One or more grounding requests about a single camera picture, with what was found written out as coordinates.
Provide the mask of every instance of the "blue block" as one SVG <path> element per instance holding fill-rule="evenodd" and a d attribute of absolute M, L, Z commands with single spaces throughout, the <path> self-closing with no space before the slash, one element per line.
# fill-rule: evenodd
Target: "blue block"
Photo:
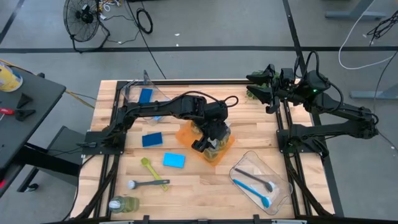
<path fill-rule="evenodd" d="M 183 168 L 185 162 L 185 156 L 175 153 L 166 152 L 163 158 L 164 166 L 171 166 L 177 168 Z"/>
<path fill-rule="evenodd" d="M 142 137 L 142 146 L 158 146 L 163 144 L 162 133 L 147 134 Z"/>
<path fill-rule="evenodd" d="M 143 88 L 141 90 L 141 94 L 139 95 L 138 103 L 149 103 L 153 92 L 154 91 L 151 89 Z"/>

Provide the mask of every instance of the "clear plastic bin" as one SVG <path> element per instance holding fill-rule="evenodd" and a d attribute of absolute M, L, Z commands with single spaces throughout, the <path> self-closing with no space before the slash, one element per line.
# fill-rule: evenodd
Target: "clear plastic bin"
<path fill-rule="evenodd" d="M 169 101 L 170 98 L 166 97 L 162 91 L 160 91 L 158 89 L 158 87 L 156 85 L 154 85 L 152 83 L 152 81 L 150 80 L 150 78 L 148 77 L 147 72 L 144 70 L 144 76 L 143 76 L 143 80 L 133 80 L 131 82 L 129 82 L 125 87 L 123 87 L 122 89 L 122 94 L 125 97 L 125 99 L 127 99 L 127 102 L 131 103 L 131 102 L 138 102 L 139 101 L 139 97 L 141 95 L 141 91 L 142 89 L 151 89 L 152 92 L 152 96 L 150 98 L 150 102 L 155 102 L 155 101 Z M 129 88 L 129 94 L 126 95 L 126 88 Z M 155 125 L 157 124 L 159 121 L 162 120 L 163 117 L 161 116 L 155 116 L 155 117 L 147 117 L 147 118 L 143 118 L 144 120 L 146 120 L 149 124 L 151 125 Z"/>
<path fill-rule="evenodd" d="M 236 168 L 247 174 L 253 175 L 257 179 L 268 182 L 272 186 L 272 192 L 267 190 L 263 182 L 238 172 Z M 292 185 L 289 182 L 281 179 L 280 176 L 277 175 L 269 166 L 267 166 L 267 164 L 260 160 L 258 155 L 253 151 L 249 151 L 243 155 L 242 159 L 232 167 L 229 172 L 229 176 L 231 177 L 232 181 L 236 179 L 249 188 L 255 190 L 262 196 L 267 197 L 271 202 L 268 208 L 263 206 L 259 196 L 234 183 L 259 208 L 269 215 L 275 215 L 293 191 Z"/>

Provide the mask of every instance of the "orange container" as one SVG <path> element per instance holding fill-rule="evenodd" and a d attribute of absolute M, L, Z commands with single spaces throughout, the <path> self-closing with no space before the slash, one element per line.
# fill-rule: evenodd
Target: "orange container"
<path fill-rule="evenodd" d="M 177 138 L 178 142 L 180 144 L 183 144 L 185 147 L 189 149 L 192 149 L 192 143 L 195 140 L 200 140 L 200 138 L 202 137 L 201 133 L 196 133 L 192 131 L 192 126 L 193 126 L 193 121 L 188 121 L 175 134 L 175 137 Z M 214 159 L 210 159 L 208 156 L 206 156 L 206 152 L 198 152 L 194 149 L 192 150 L 195 152 L 197 156 L 202 158 L 204 161 L 208 162 L 212 166 L 216 166 L 223 158 L 223 156 L 226 154 L 228 149 L 230 149 L 230 147 L 234 142 L 235 142 L 235 137 L 229 135 L 228 142 L 222 148 L 220 148 L 218 155 Z"/>

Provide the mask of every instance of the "red object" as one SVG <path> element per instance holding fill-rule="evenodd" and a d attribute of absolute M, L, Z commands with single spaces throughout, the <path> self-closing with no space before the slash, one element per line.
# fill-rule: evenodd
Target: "red object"
<path fill-rule="evenodd" d="M 7 109 L 7 108 L 0 108 L 0 113 L 7 114 L 7 115 L 13 115 L 14 114 L 14 110 Z"/>
<path fill-rule="evenodd" d="M 2 180 L 2 181 L 0 182 L 0 189 L 2 189 L 2 187 L 3 187 L 5 184 L 6 184 L 6 180 Z"/>

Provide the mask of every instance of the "black table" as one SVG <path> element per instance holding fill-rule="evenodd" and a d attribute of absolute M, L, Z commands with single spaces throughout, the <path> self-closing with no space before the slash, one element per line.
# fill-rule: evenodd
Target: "black table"
<path fill-rule="evenodd" d="M 38 169 L 53 170 L 63 174 L 78 176 L 79 165 L 57 157 L 53 157 L 48 150 L 27 143 L 45 117 L 57 104 L 66 88 L 58 83 L 25 72 L 18 68 L 13 71 L 23 77 L 22 86 L 13 92 L 0 91 L 0 107 L 16 109 L 22 93 L 31 97 L 33 101 L 23 106 L 22 110 L 36 110 L 24 121 L 17 121 L 14 115 L 5 115 L 0 121 L 0 181 L 4 185 L 0 189 L 0 197 L 10 186 L 25 164 L 34 168 L 20 186 L 20 192 L 26 190 L 29 182 L 36 175 Z"/>

